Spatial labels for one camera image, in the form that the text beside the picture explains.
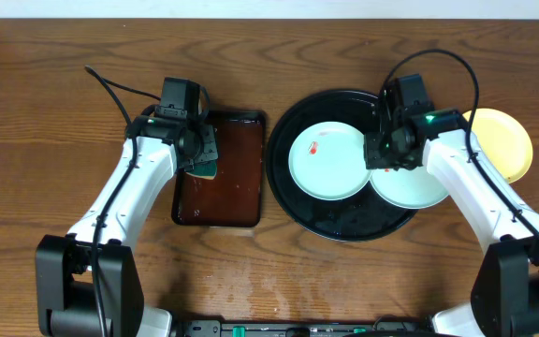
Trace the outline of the green scouring sponge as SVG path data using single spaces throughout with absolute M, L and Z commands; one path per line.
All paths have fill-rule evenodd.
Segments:
M 187 171 L 187 174 L 195 178 L 213 180 L 217 174 L 216 161 L 195 164 Z

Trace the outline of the light green plate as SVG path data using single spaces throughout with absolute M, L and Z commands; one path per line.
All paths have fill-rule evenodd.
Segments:
M 297 187 L 326 201 L 353 196 L 371 177 L 364 159 L 364 135 L 340 122 L 303 130 L 290 148 L 288 168 Z
M 424 167 L 377 169 L 371 174 L 370 183 L 382 199 L 404 209 L 425 209 L 448 197 L 444 186 Z

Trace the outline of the light green plate front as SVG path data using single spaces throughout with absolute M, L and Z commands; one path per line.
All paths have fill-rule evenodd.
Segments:
M 326 201 L 353 196 L 371 177 L 364 159 L 364 135 L 340 122 L 303 130 L 290 148 L 288 168 L 297 187 Z

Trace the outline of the yellow plate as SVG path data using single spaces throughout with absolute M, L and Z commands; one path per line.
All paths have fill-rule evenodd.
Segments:
M 506 181 L 516 182 L 528 172 L 533 159 L 532 141 L 511 115 L 495 109 L 477 109 L 472 132 Z

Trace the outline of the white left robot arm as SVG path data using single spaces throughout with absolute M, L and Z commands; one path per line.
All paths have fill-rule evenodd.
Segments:
M 36 248 L 36 297 L 45 336 L 168 336 L 170 312 L 144 302 L 134 249 L 161 189 L 180 170 L 218 157 L 212 125 L 137 117 L 121 159 L 86 214 Z

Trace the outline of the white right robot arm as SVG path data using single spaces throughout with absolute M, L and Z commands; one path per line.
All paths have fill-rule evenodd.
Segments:
M 457 336 L 539 333 L 539 213 L 509 185 L 473 129 L 478 109 L 462 114 L 431 104 L 381 108 L 366 136 L 370 169 L 423 168 L 453 199 L 485 254 L 471 299 L 431 319 Z

